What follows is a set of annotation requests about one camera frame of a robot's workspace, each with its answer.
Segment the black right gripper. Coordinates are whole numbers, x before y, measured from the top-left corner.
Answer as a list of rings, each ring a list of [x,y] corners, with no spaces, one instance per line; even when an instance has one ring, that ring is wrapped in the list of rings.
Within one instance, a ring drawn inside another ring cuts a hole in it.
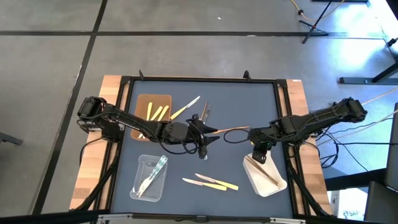
[[[261,164],[266,162],[267,152],[278,143],[271,127],[251,128],[248,139],[254,144],[252,158]]]

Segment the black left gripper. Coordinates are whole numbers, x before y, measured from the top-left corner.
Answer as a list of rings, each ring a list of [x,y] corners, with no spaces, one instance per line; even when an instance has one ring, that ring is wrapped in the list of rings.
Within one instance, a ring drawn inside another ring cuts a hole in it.
[[[198,153],[200,159],[207,159],[207,146],[216,140],[219,136],[205,136],[205,133],[215,133],[218,130],[207,126],[194,114],[187,123],[162,121],[161,141],[165,144],[180,144],[183,152],[173,152],[165,149],[173,155],[195,154]]]

